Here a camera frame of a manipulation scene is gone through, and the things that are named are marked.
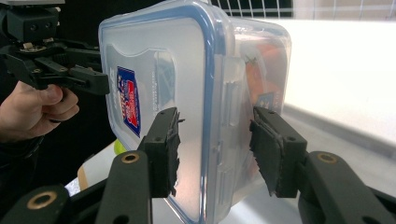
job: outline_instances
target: black sleeve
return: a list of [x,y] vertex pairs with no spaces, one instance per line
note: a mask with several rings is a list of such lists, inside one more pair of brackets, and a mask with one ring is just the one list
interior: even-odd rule
[[0,219],[25,193],[33,179],[43,137],[0,144]]

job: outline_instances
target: bolt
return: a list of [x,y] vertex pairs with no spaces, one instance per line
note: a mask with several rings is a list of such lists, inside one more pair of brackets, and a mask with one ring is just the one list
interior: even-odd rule
[[33,24],[30,26],[31,31],[36,31],[38,29],[38,26],[36,24]]

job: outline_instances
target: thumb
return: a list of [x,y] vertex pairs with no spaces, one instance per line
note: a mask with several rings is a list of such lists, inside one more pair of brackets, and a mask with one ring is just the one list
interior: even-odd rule
[[14,105],[20,111],[34,112],[42,105],[55,105],[62,100],[63,93],[60,87],[49,85],[46,90],[37,91],[30,89],[20,91],[14,98]]
[[62,100],[64,94],[59,86],[49,85],[45,90],[38,91],[37,95],[40,105],[55,105]]

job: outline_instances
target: screw hole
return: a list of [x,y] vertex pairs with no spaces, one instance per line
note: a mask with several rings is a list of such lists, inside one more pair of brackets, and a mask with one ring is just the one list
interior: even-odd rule
[[132,161],[132,160],[134,160],[134,159],[136,159],[136,156],[135,156],[135,155],[128,155],[128,156],[125,157],[125,160],[126,160],[126,161]]
[[367,224],[381,224],[379,221],[375,220],[372,217],[363,217],[363,221]]
[[121,161],[123,163],[132,163],[139,160],[139,155],[135,153],[130,153],[122,157]]
[[329,164],[334,164],[337,162],[337,158],[335,158],[333,155],[328,154],[328,153],[319,153],[318,158],[321,161],[329,163]]
[[113,224],[126,224],[129,222],[129,218],[125,215],[121,215],[114,219]]
[[45,191],[37,194],[31,200],[29,200],[27,207],[31,210],[40,209],[53,203],[57,198],[55,191]]

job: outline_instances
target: finger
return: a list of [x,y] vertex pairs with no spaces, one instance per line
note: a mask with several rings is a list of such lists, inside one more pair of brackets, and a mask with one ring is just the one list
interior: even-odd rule
[[59,115],[70,110],[78,102],[77,96],[69,89],[62,89],[63,99],[56,105],[43,106],[43,113]]
[[35,112],[41,109],[42,105],[54,105],[61,101],[63,93],[60,87],[49,85],[46,90],[37,91],[23,87],[24,83],[19,83],[19,90],[12,95],[13,104],[19,111]]
[[79,111],[78,105],[72,106],[69,110],[62,114],[46,114],[45,117],[52,123],[60,123],[73,118]]

